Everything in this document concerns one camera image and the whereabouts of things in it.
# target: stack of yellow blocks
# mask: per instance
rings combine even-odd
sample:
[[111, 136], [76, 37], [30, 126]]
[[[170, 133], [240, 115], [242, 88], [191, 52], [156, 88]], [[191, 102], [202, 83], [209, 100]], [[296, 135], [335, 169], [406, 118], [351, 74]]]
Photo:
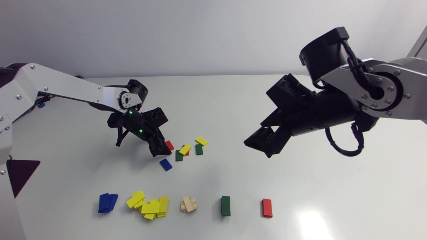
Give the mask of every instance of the stack of yellow blocks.
[[161, 196], [159, 199], [153, 199], [146, 203], [143, 191], [132, 193], [132, 197], [126, 201], [129, 208], [138, 209], [145, 218], [150, 220], [153, 220], [156, 216], [157, 218], [166, 217], [168, 202], [168, 196]]

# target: blue block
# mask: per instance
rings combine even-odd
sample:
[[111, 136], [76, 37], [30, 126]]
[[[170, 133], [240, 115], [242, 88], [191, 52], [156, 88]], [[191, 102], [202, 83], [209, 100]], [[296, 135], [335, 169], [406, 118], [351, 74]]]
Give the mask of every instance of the blue block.
[[116, 205], [117, 202], [117, 198], [119, 197], [119, 195], [117, 194], [110, 194], [110, 205], [108, 207], [108, 211], [111, 212], [114, 209], [114, 206]]
[[162, 165], [165, 171], [169, 171], [172, 168], [172, 165], [170, 165], [170, 162], [166, 158], [161, 160], [160, 164]]
[[110, 206], [110, 197], [109, 194], [103, 194], [99, 196], [99, 213], [106, 213], [108, 212]]

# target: green block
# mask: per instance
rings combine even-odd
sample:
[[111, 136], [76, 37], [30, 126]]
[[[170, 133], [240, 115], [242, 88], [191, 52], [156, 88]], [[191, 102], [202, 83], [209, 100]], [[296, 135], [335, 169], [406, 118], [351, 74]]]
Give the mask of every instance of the green block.
[[179, 150], [175, 151], [175, 157], [176, 157], [176, 161], [182, 161], [184, 160], [183, 156], [181, 155], [181, 153], [179, 153]]
[[194, 147], [196, 148], [196, 155], [203, 155], [203, 145], [196, 144]]
[[230, 214], [230, 196], [221, 197], [221, 216], [229, 217]]

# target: red block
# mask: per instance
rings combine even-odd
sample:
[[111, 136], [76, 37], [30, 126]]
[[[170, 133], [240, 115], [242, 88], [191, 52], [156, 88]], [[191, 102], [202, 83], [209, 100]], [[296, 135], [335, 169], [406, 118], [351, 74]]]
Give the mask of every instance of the red block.
[[167, 141], [166, 145], [171, 151], [175, 149], [170, 141]]
[[184, 156], [188, 156], [188, 155], [190, 155], [190, 151], [188, 151]]
[[273, 217], [271, 199], [263, 199], [263, 215], [264, 217]]

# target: black triangle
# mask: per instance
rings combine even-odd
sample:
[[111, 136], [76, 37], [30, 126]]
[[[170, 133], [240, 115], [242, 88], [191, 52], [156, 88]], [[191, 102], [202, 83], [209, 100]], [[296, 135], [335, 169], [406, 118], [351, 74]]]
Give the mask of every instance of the black triangle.
[[13, 195], [18, 196], [22, 188], [39, 166], [40, 161], [9, 159], [6, 162]]

